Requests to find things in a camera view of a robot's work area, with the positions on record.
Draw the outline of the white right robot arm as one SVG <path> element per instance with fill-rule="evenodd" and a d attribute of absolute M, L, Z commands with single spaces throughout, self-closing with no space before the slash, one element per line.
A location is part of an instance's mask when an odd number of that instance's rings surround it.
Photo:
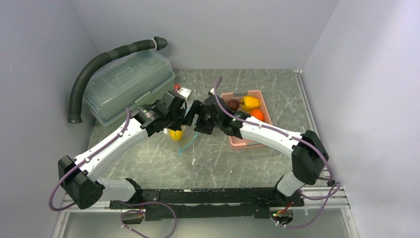
<path fill-rule="evenodd" d="M 291 159 L 292 170 L 274 188 L 273 200 L 279 206 L 290 202 L 303 186 L 315 184 L 328 166 L 328 154 L 314 131 L 299 133 L 275 127 L 249 111 L 232 110 L 217 95 L 210 95 L 204 102 L 195 100 L 186 114 L 186 119 L 194 118 L 196 132 L 210 135 L 219 128 L 228 136 L 264 144 Z"/>

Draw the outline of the yellow mango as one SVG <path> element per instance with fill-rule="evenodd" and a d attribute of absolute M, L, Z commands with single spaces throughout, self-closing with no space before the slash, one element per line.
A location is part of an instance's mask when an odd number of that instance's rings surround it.
<path fill-rule="evenodd" d="M 180 141 L 183 137 L 183 131 L 168 129 L 168 134 L 173 141 Z"/>

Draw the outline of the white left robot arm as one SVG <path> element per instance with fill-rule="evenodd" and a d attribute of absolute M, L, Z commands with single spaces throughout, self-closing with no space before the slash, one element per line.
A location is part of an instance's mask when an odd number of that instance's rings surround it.
<path fill-rule="evenodd" d="M 79 209 L 87 209 L 98 201 L 121 200 L 129 208 L 142 202 L 140 187 L 131 179 L 112 180 L 103 173 L 126 151 L 165 128 L 180 129 L 184 124 L 191 90 L 169 90 L 151 105 L 127 110 L 125 122 L 88 151 L 58 162 L 60 186 Z"/>

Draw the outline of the clear zip top bag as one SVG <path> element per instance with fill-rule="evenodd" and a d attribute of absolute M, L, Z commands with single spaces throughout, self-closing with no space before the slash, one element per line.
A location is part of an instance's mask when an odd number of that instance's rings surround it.
<path fill-rule="evenodd" d="M 183 154 L 189 147 L 191 147 L 198 136 L 198 133 L 190 126 L 181 126 L 181 131 L 183 131 L 182 139 L 180 141 L 173 141 L 168 134 L 168 129 L 165 130 L 169 143 L 179 155 Z"/>

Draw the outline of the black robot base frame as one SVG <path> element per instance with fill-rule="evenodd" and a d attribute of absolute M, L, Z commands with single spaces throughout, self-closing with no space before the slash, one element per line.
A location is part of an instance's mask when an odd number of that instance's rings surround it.
<path fill-rule="evenodd" d="M 254 217 L 268 219 L 276 208 L 302 207 L 298 192 L 286 197 L 271 187 L 145 189 L 132 179 L 135 194 L 127 202 L 113 199 L 113 210 L 135 209 L 146 221 L 185 218 Z"/>

